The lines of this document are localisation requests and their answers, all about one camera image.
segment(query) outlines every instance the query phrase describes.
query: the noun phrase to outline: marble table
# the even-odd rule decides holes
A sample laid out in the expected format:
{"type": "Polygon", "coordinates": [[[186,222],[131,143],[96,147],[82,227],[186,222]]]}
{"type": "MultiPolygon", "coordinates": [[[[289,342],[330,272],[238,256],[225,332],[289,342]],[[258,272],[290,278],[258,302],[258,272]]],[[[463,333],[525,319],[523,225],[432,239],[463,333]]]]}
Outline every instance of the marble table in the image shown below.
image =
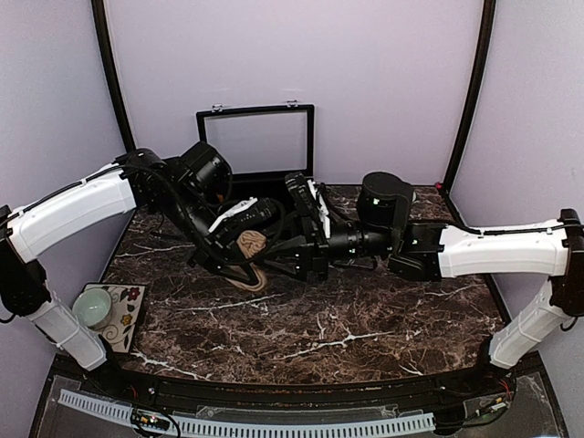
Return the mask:
{"type": "MultiPolygon", "coordinates": [[[[355,214],[359,188],[330,187],[355,214]]],[[[452,219],[433,187],[416,187],[412,219],[452,219]]],[[[123,367],[184,379],[259,384],[379,381],[460,370],[503,321],[480,276],[441,283],[332,267],[306,284],[267,273],[261,293],[187,266],[194,246],[138,211],[103,277],[146,286],[144,318],[123,367]]]]}

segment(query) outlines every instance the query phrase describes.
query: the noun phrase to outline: purple wall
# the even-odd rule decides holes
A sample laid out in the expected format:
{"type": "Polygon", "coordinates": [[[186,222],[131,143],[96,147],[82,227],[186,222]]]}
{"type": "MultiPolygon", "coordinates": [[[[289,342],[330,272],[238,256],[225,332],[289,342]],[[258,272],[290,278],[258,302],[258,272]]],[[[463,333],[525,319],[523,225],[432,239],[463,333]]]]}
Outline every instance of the purple wall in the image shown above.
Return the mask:
{"type": "Polygon", "coordinates": [[[194,114],[215,103],[249,107],[297,99],[317,106],[315,173],[321,181],[360,183],[375,170],[411,183],[442,179],[482,1],[107,5],[139,146],[161,156],[184,151],[198,140],[194,114]]]}
{"type": "MultiPolygon", "coordinates": [[[[0,204],[31,203],[123,153],[92,20],[89,1],[2,2],[0,204]]],[[[126,220],[98,224],[41,257],[67,302],[99,278],[126,220]]],[[[28,436],[54,353],[21,318],[0,327],[0,436],[28,436]]]]}
{"type": "MultiPolygon", "coordinates": [[[[521,224],[572,207],[584,218],[584,3],[499,2],[453,198],[471,225],[521,224]]],[[[543,278],[498,276],[515,315],[543,278]]],[[[584,325],[540,351],[571,436],[584,431],[584,325]]]]}

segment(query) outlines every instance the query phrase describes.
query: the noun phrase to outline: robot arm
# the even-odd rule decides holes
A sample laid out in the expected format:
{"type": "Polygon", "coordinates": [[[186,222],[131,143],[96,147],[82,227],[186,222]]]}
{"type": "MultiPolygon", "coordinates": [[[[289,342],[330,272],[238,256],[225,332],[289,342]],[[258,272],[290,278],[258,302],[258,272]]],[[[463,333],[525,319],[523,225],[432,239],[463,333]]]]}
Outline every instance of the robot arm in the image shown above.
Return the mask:
{"type": "MultiPolygon", "coordinates": [[[[206,143],[199,142],[182,157],[166,161],[140,150],[36,203],[13,212],[7,206],[0,208],[0,298],[5,308],[33,322],[85,370],[98,370],[109,359],[107,343],[81,324],[48,288],[37,258],[70,235],[145,204],[162,211],[197,244],[206,238],[211,247],[214,236],[224,231],[220,225],[225,221],[216,223],[217,214],[209,202],[228,173],[223,158],[206,143]]],[[[226,222],[232,228],[234,223],[257,224],[274,211],[266,200],[256,200],[229,214],[231,221],[226,222]]],[[[237,249],[223,246],[229,258],[243,258],[237,249]]]]}
{"type": "MultiPolygon", "coordinates": [[[[206,143],[168,160],[138,150],[13,213],[3,207],[0,298],[5,308],[32,321],[84,369],[103,368],[107,343],[49,291],[37,258],[96,222],[146,204],[163,212],[196,243],[194,262],[217,275],[254,284],[252,260],[244,258],[235,240],[245,229],[269,221],[277,210],[284,221],[285,212],[277,201],[255,198],[221,211],[216,194],[224,192],[229,174],[228,164],[206,143]]],[[[549,275],[532,303],[490,340],[487,362],[499,369],[513,367],[562,322],[584,315],[579,278],[584,272],[584,234],[572,210],[563,210],[558,220],[520,227],[409,223],[413,188],[376,172],[363,181],[360,220],[331,221],[334,206],[326,189],[301,174],[288,175],[286,184],[296,210],[290,238],[280,240],[276,233],[269,247],[254,257],[263,266],[301,280],[314,272],[325,280],[331,260],[381,256],[392,272],[414,281],[478,273],[549,275]]]]}

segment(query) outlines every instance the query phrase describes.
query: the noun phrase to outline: green bowl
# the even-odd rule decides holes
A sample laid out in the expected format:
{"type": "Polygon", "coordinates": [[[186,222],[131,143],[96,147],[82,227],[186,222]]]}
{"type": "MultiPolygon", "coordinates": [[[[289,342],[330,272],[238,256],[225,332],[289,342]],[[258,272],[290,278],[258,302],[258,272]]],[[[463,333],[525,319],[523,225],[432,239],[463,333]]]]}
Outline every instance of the green bowl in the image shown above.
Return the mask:
{"type": "Polygon", "coordinates": [[[73,303],[73,314],[92,330],[103,329],[110,322],[111,296],[100,287],[83,292],[73,303]]]}

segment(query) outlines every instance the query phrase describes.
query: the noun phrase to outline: coaster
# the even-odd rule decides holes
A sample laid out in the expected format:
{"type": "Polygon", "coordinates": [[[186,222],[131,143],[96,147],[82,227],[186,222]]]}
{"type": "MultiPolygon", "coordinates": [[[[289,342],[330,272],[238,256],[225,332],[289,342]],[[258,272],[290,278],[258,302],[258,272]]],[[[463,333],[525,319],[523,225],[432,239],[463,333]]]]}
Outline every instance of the coaster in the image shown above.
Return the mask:
{"type": "Polygon", "coordinates": [[[83,292],[95,288],[108,292],[112,305],[109,324],[96,332],[103,336],[114,352],[128,353],[146,287],[89,283],[85,285],[83,292]]]}

